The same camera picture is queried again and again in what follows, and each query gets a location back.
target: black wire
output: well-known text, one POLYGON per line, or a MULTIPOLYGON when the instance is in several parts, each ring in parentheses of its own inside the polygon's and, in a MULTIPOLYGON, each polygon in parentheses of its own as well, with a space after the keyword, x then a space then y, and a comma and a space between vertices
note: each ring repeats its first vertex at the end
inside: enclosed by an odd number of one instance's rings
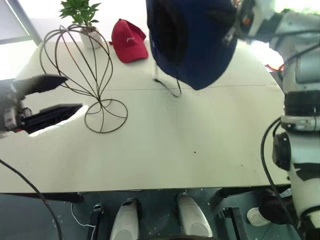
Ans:
POLYGON ((279 121, 278 124, 275 126, 275 128, 273 129, 273 132, 272 132, 272 136, 275 137, 276 133, 277 133, 277 129, 279 128, 281 122, 279 121))
POLYGON ((78 93, 78 94, 81 94, 81 95, 86 95, 86 96, 90 96, 90 97, 94 97, 96 99, 96 103, 94 103, 93 105, 91 105, 88 110, 86 111, 85 113, 85 116, 84 116, 84 123, 85 125, 90 129, 92 130, 93 132, 96 132, 96 133, 110 133, 110 132, 113 132, 117 129, 119 129, 126 121, 127 121, 127 118, 128 118, 128 109, 127 107, 125 106, 125 104, 119 100, 116 100, 116 99, 103 99, 102 100, 102 94, 105 90, 105 88, 107 87, 107 85, 109 84, 112 76, 113 76, 113 72, 114 72, 114 68, 113 68, 113 62, 112 62, 112 59, 110 57, 110 50, 109 50, 109 46, 107 44, 107 41, 106 39, 104 38, 104 36, 102 36, 98 31, 95 31, 98 35, 100 35, 100 37, 103 39, 104 43, 105 43, 105 47, 99 42, 97 41, 95 38, 93 38, 92 36, 90 36, 87 32, 87 29, 91 29, 90 27, 86 27, 86 26, 80 26, 80 25, 77 25, 77 24, 72 24, 70 26, 68 26, 67 28, 63 27, 63 26, 60 26, 59 29, 57 30, 53 30, 53 31, 50 31, 45 37, 44 37, 44 40, 43 40, 43 44, 41 46, 41 49, 40 49, 40 55, 39 55, 39 60, 40 60, 40 65, 41 65, 41 68, 43 70, 44 73, 46 73, 46 70, 45 70, 45 67, 44 67, 44 64, 43 64, 43 59, 42 59, 42 52, 44 50, 45 52, 45 55, 46 57, 48 58, 49 62, 56 68, 56 70, 58 71, 59 75, 63 75, 65 77, 67 77, 69 80, 71 80, 73 83, 75 83, 76 85, 78 85, 81 89, 75 89, 75 88, 72 88, 70 87, 66 82, 64 83, 65 85, 61 85, 62 87, 64 88, 68 88, 70 90, 72 90, 73 92, 75 93, 78 93), (93 51, 93 57, 94 57, 94 71, 92 70, 90 64, 88 63, 87 59, 85 58, 85 55, 83 54, 83 52, 81 51, 80 47, 78 46, 78 44, 76 43, 75 39, 73 38, 73 36, 71 35, 70 32, 74 32, 74 33, 79 33, 79 34, 83 34, 83 35, 86 35, 89 40, 90 40, 90 44, 91 44, 91 47, 92 47, 92 51, 93 51), (64 38, 64 34, 67 33, 70 38, 73 40, 73 43, 75 44, 77 50, 80 52, 86 66, 89 68, 89 71, 94 79, 94 83, 95 83, 95 90, 94 90, 94 87, 90 84, 89 80, 86 78, 85 74, 83 73, 83 71, 81 70, 80 66, 77 64, 75 58, 73 57, 70 49, 68 48, 67 46, 67 43, 65 41, 65 38, 64 38), (57 36, 58 35, 58 38, 55 42, 55 46, 54 46, 54 60, 51 60, 51 58, 49 57, 49 54, 48 54, 48 51, 47 51, 47 48, 46 48, 46 43, 51 39, 53 38, 54 36, 57 36), (77 83, 76 81, 74 81, 73 79, 71 79, 69 76, 67 76, 64 72, 61 71, 59 65, 58 65, 58 43, 59 43, 59 39, 63 40, 63 43, 69 53, 69 55, 71 56, 73 62, 75 63, 77 69, 80 71, 80 73, 82 74, 82 76, 84 77, 86 83, 88 84, 89 88, 93 91, 93 93, 90 91, 90 89, 86 89, 84 88, 82 85, 80 85, 79 83, 77 83), (101 78, 101 81, 98 80, 98 71, 97 71, 97 58, 96 58, 96 52, 95 52, 95 48, 94 48, 94 45, 93 45, 93 42, 97 43, 98 45, 100 45, 101 49, 106 53, 107 55, 107 63, 106 63, 106 67, 104 69, 104 72, 103 72, 103 75, 102 75, 102 78, 101 78), (105 77, 106 77, 106 73, 108 71, 108 67, 110 66, 111 70, 110 70, 110 75, 108 78, 106 78, 106 82, 104 83, 104 80, 105 80, 105 77), (103 101, 109 101, 108 105, 107 106, 104 106, 103 105, 103 101), (120 104, 122 104, 124 106, 124 109, 125 109, 125 116, 119 116, 117 114, 114 114, 113 112, 111 112, 110 110, 107 109, 107 107, 109 107, 109 105, 111 104, 112 101, 116 101, 120 104), (89 110, 95 106, 96 104, 99 104, 100 105, 100 109, 96 112, 89 112, 89 110), (89 124, 87 123, 87 116, 88 115, 93 115, 93 114, 99 114, 100 112, 102 111, 102 122, 101 122, 101 127, 100 127, 100 131, 96 131, 94 129, 92 129, 89 124), (110 130, 110 131, 102 131, 103 129, 103 126, 105 124, 105 113, 104 111, 106 111, 107 113, 109 113, 110 115, 114 116, 114 117, 117 117, 117 118, 122 118, 124 119, 124 121, 121 123, 120 126, 110 130))
POLYGON ((270 124, 270 126, 266 129, 266 131, 265 131, 265 133, 264 133, 264 135, 263 135, 263 137, 262 137, 261 146, 260 146, 261 162, 262 162, 262 166, 263 166, 265 175, 266 175, 266 177, 268 178, 269 183, 270 183, 270 185, 271 185, 271 188, 272 188, 272 190, 273 190, 273 192, 274 192, 277 200, 279 201, 281 207, 283 208, 284 213, 286 214, 286 216, 287 216, 290 224, 294 227, 294 229, 296 230, 296 232, 298 233, 298 235, 301 237, 301 239, 303 239, 303 237, 301 236, 299 230, 297 229, 297 225, 295 224, 295 222, 294 222, 294 220, 292 219, 292 217, 291 217, 288 209, 286 208, 286 205, 284 204, 282 198, 280 197, 280 194, 279 194, 279 192, 278 192, 278 190, 277 190, 277 188, 276 188, 276 186, 275 186, 275 184, 274 184, 274 181, 272 180, 271 175, 270 175, 270 173, 269 173, 269 171, 268 171, 267 164, 266 164, 266 160, 265 160, 265 143, 266 143, 266 138, 267 138, 267 136, 268 136, 268 133, 269 133, 270 130, 272 129, 272 127, 273 127, 276 123, 278 123, 279 121, 280 121, 280 117, 277 118, 276 120, 274 120, 274 121, 270 124))
POLYGON ((317 128, 317 110, 314 108, 314 128, 313 131, 315 132, 317 128))
MULTIPOLYGON (((313 45, 313 46, 311 46, 311 47, 306 48, 306 49, 303 50, 303 51, 300 51, 300 52, 292 55, 291 57, 289 57, 289 58, 282 64, 281 67, 279 67, 279 69, 282 69, 283 67, 285 67, 285 66, 286 66, 287 64, 289 64, 292 60, 294 60, 294 59, 296 59, 296 58, 299 58, 299 57, 301 57, 302 55, 307 54, 308 52, 311 52, 312 50, 317 49, 317 48, 319 48, 319 47, 320 47, 320 43, 317 43, 317 44, 315 44, 315 45, 313 45)), ((283 81, 284 79, 283 79, 282 71, 278 71, 277 73, 278 73, 278 77, 280 78, 280 80, 283 81)))
POLYGON ((172 96, 174 96, 175 98, 178 98, 178 97, 181 96, 182 91, 181 91, 181 87, 180 87, 180 84, 179 84, 179 80, 176 81, 176 84, 178 85, 178 89, 179 89, 179 95, 174 94, 174 92, 173 92, 169 87, 167 87, 167 85, 165 85, 162 81, 158 80, 157 78, 154 78, 153 80, 154 80, 156 83, 159 83, 159 84, 161 84, 162 86, 164 86, 164 87, 172 94, 172 96))
POLYGON ((63 240, 63 235, 62 235, 62 229, 60 226, 60 223, 58 222, 58 219, 54 213, 54 211, 52 210, 50 204, 48 203, 48 201, 45 199, 45 197, 43 196, 43 194, 36 188, 35 185, 33 185, 21 172, 19 172, 18 170, 16 170, 15 168, 13 168, 12 166, 10 166, 9 164, 7 164, 6 162, 2 161, 0 159, 0 164, 4 165, 5 167, 7 167, 8 169, 10 169, 11 171, 13 171, 15 174, 17 174, 20 178, 22 178, 38 195, 38 197, 42 200, 42 202, 44 203, 45 207, 49 210, 50 214, 53 217, 53 220, 55 222, 56 225, 56 229, 58 231, 58 237, 59 240, 63 240))

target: wire hat stand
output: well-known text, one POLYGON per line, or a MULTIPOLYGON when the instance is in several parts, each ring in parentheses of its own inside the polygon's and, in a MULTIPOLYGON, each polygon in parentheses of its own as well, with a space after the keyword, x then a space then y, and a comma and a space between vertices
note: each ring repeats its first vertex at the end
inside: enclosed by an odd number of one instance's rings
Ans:
POLYGON ((67 28, 64 26, 60 26, 59 29, 50 31, 43 40, 43 44, 40 48, 40 65, 43 72, 46 74, 47 71, 44 65, 44 57, 50 62, 50 64, 57 70, 57 73, 60 76, 64 76, 68 78, 70 81, 65 82, 61 86, 67 89, 70 89, 74 93, 92 97, 95 99, 95 102, 88 107, 85 115, 84 115, 84 123, 91 131, 95 133, 111 133, 119 128, 121 128, 128 119, 128 109, 126 105, 120 100, 107 98, 103 99, 103 92, 109 84, 111 77, 113 75, 113 63, 110 57, 110 51, 107 44, 106 39, 96 30, 91 27, 81 26, 77 24, 72 24, 67 28), (95 39, 89 33, 95 32, 101 37, 101 41, 95 39), (79 33, 85 35, 92 46, 92 55, 94 59, 94 67, 90 66, 88 61, 88 55, 85 56, 84 53, 88 53, 79 47, 79 44, 75 41, 75 38, 72 36, 72 33, 79 33), (57 37, 54 45, 54 53, 53 56, 50 57, 50 54, 47 49, 48 41, 52 40, 53 37, 57 37), (71 51, 70 46, 75 46, 76 50, 71 51), (72 59, 75 68, 80 73, 80 76, 84 79, 82 83, 79 81, 79 77, 77 77, 78 81, 71 78, 70 73, 66 73, 66 71, 62 71, 63 59, 58 58, 59 51, 58 49, 65 48, 68 55, 72 59), (97 64, 97 53, 96 48, 99 48, 99 62, 105 63, 105 67, 103 68, 102 76, 98 76, 98 64, 97 64), (105 55, 105 58, 101 60, 101 53, 105 55))
POLYGON ((181 90, 181 86, 180 86, 178 79, 176 80, 176 84, 177 84, 178 90, 179 90, 178 94, 174 93, 171 88, 169 88, 165 83, 163 83, 162 81, 159 80, 159 67, 156 62, 154 62, 153 78, 152 79, 156 83, 161 84, 164 88, 166 88, 173 97, 179 98, 182 95, 182 90, 181 90))

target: metal wire frame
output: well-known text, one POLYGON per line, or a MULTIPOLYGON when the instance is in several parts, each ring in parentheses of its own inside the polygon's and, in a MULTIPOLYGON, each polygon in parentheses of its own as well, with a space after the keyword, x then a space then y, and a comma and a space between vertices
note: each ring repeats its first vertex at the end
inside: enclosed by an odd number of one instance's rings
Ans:
POLYGON ((88 110, 86 111, 85 116, 84 116, 84 123, 90 130, 92 130, 95 133, 110 133, 110 132, 113 132, 113 131, 119 129, 121 126, 123 126, 123 124, 125 124, 125 122, 127 121, 127 118, 128 118, 128 109, 127 109, 126 105, 123 102, 116 100, 116 99, 113 99, 113 98, 102 99, 102 94, 103 94, 104 90, 106 89, 107 85, 109 84, 111 77, 113 75, 113 63, 112 63, 112 59, 110 57, 110 51, 109 51, 107 41, 96 29, 93 29, 93 28, 87 27, 87 26, 72 24, 72 25, 68 26, 67 28, 64 26, 60 26, 59 29, 55 29, 55 30, 48 32, 46 34, 46 36, 44 37, 43 43, 40 48, 40 54, 39 54, 40 66, 41 66, 43 72, 46 74, 47 71, 46 71, 45 65, 43 63, 43 59, 44 59, 43 55, 45 55, 46 58, 51 63, 51 65, 56 68, 59 75, 68 78, 73 84, 75 84, 75 86, 71 87, 70 84, 65 82, 64 84, 61 85, 62 87, 70 89, 71 91, 73 91, 77 94, 93 97, 96 99, 96 102, 88 108, 88 110), (90 36, 88 34, 88 30, 90 30, 91 33, 96 32, 103 39, 104 45, 103 45, 103 43, 101 44, 94 37, 90 36), (94 57, 94 70, 91 68, 83 51, 81 50, 81 48, 79 47, 79 45, 77 44, 77 42, 75 41, 75 39, 71 33, 79 33, 79 34, 86 35, 88 37, 88 39, 90 40, 90 44, 92 47, 92 53, 93 53, 93 57, 94 57), (64 36, 65 34, 67 34, 72 39, 73 43, 76 46, 76 49, 79 51, 82 59, 84 60, 86 66, 88 67, 88 69, 90 71, 90 75, 91 75, 89 79, 88 79, 88 77, 85 76, 83 70, 80 68, 80 66, 77 63, 76 59, 74 58, 72 52, 70 51, 70 48, 68 47, 65 36, 64 36), (51 59, 51 57, 49 56, 48 50, 46 48, 46 45, 47 45, 48 41, 51 40, 55 36, 57 36, 57 40, 55 41, 55 45, 54 45, 54 59, 51 59), (61 70, 61 68, 59 66, 59 61, 58 61, 58 45, 59 45, 60 39, 62 39, 62 42, 63 42, 67 52, 69 53, 70 57, 72 58, 72 61, 74 62, 75 66, 76 66, 76 69, 78 71, 80 71, 81 75, 85 79, 85 82, 87 83, 87 86, 88 86, 87 88, 85 88, 83 85, 76 82, 74 79, 72 79, 70 76, 68 76, 67 74, 65 74, 61 70), (100 45, 101 49, 105 52, 105 54, 107 56, 106 66, 105 66, 101 80, 98 79, 97 58, 96 58, 96 51, 95 51, 95 48, 93 45, 93 41, 95 41, 95 43, 100 45), (111 70, 110 70, 109 77, 106 77, 108 67, 111 67, 111 70), (117 104, 122 105, 122 108, 124 110, 124 114, 122 116, 115 114, 110 109, 108 109, 113 103, 117 103, 117 104), (90 112, 90 110, 96 105, 99 105, 99 110, 95 111, 95 112, 90 112), (103 130, 104 124, 105 124, 105 117, 106 117, 105 112, 110 117, 120 118, 120 119, 123 119, 123 121, 121 121, 120 124, 113 129, 103 130), (87 119, 89 116, 97 115, 100 113, 102 113, 101 126, 100 126, 99 130, 95 130, 94 126, 91 126, 90 124, 88 124, 87 119))

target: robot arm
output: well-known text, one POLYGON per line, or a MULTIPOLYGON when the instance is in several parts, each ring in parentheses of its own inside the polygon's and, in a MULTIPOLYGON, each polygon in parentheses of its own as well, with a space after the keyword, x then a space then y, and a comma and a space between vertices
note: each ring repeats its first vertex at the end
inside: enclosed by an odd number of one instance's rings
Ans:
POLYGON ((8 131, 26 131, 31 134, 76 113, 82 104, 60 104, 43 109, 35 115, 23 104, 26 95, 53 90, 66 80, 63 76, 45 74, 18 81, 0 81, 0 138, 8 131))
POLYGON ((245 0, 223 39, 270 42, 284 59, 278 82, 285 94, 273 161, 288 171, 299 228, 305 238, 320 232, 320 15, 284 10, 274 0, 245 0))

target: red baseball cap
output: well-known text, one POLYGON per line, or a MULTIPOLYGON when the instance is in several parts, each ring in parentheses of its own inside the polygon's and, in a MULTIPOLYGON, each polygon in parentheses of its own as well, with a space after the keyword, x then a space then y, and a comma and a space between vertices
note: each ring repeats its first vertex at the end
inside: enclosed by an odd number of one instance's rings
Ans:
POLYGON ((140 28, 123 19, 116 22, 111 35, 115 53, 125 64, 148 57, 145 38, 146 35, 140 28))

